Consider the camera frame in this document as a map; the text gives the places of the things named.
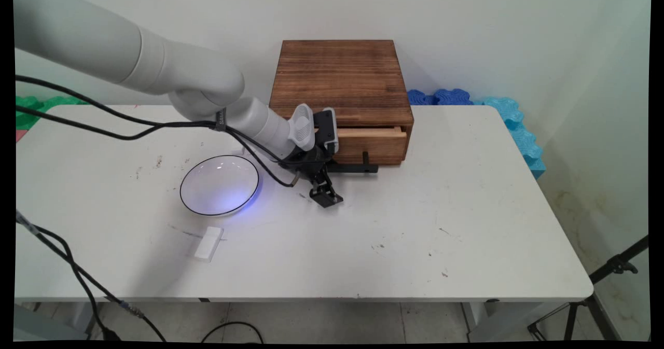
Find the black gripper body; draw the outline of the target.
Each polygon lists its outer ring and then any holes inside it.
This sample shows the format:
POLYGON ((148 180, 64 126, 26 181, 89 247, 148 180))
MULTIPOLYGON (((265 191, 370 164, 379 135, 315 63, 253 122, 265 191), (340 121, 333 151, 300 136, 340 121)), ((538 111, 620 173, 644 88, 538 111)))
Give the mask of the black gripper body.
POLYGON ((312 148, 305 151, 301 148, 294 148, 282 162, 282 168, 300 172, 312 184, 327 184, 329 176, 327 176, 326 164, 334 154, 334 149, 312 148))

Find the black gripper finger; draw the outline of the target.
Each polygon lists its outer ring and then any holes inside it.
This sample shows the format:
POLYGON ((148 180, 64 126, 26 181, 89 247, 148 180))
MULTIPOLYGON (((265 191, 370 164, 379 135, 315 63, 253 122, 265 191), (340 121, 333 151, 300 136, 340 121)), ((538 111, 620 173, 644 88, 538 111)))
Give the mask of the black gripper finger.
POLYGON ((309 198, 322 208, 328 208, 335 205, 335 193, 332 184, 329 182, 312 183, 309 190, 309 198))
POLYGON ((321 169, 317 173, 317 203, 318 205, 337 205, 344 198, 334 190, 327 169, 321 169))

